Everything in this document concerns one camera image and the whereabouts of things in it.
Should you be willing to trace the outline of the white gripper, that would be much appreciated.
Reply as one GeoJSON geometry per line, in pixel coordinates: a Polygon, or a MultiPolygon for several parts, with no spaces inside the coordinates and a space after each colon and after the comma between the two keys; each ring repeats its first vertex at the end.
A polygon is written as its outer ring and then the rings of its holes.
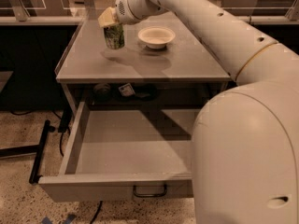
{"type": "Polygon", "coordinates": [[[116,0],[115,8],[108,7],[98,17],[102,28],[122,24],[135,24],[147,18],[145,0],[116,0]]]}

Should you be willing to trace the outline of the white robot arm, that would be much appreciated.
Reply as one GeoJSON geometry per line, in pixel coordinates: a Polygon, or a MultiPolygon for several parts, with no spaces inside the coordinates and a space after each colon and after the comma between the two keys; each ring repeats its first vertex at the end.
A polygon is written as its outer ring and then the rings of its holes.
{"type": "Polygon", "coordinates": [[[198,224],[299,224],[299,61],[207,0],[116,0],[103,27],[173,12],[235,82],[197,116],[192,190],[198,224]]]}

